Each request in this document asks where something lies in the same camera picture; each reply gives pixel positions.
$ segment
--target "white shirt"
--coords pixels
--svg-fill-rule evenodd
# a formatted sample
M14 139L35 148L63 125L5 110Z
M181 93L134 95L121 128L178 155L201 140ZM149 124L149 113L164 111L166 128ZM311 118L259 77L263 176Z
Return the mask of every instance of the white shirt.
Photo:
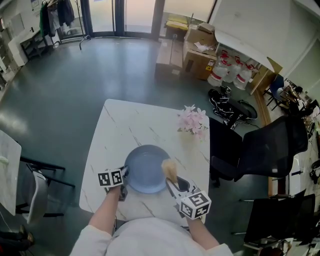
M182 227L158 218L122 225L113 235L86 226L70 256L233 256L226 244L205 250Z

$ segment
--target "plate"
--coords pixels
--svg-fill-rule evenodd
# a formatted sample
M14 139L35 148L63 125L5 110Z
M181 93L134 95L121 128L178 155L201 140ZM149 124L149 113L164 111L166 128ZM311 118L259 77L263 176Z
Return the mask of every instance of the plate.
M169 155L155 145L142 145L130 152L124 166L129 167L128 184L136 191L152 194L166 187L166 178L162 171L163 160Z

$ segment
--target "forearm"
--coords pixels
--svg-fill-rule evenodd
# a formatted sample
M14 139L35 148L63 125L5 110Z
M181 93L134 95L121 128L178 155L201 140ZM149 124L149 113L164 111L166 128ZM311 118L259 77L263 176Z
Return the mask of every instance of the forearm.
M192 239L201 245L205 250L209 250L219 245L218 241L210 234L201 219L186 218Z
M111 188L101 206L91 217L89 225L112 235L121 186Z

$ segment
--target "plastic bottle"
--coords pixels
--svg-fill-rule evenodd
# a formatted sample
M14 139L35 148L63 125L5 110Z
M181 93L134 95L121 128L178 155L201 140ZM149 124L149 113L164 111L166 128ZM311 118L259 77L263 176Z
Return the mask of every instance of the plastic bottle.
M226 75L223 81L227 83L232 83L236 76L240 73L243 65L244 64L240 61L239 56L235 56L233 63L229 67L229 73Z
M233 84L235 87L237 87L240 90L244 90L246 88L246 85L248 81L250 80L252 76L252 70L255 67L253 65L244 65L244 67L241 69L240 73L236 75L236 77L233 80Z
M209 75L207 81L214 87L220 87L223 79L228 74L230 63L228 63L228 54L226 51L222 51L222 55L218 57L214 64L213 70Z

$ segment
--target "blue chair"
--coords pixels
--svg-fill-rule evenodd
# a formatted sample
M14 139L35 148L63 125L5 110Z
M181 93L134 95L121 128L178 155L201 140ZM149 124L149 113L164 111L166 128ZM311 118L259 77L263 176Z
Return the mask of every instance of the blue chair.
M269 103L267 104L267 106L269 106L270 103L275 100L275 107L271 109L271 111L273 111L281 103L284 103L285 101L287 101L278 92L278 89L283 88L284 86L285 86L285 82L284 82L283 76L280 74L277 74L274 81L270 84L269 88L267 90L264 90L263 95L265 94L271 95L271 97L268 99Z

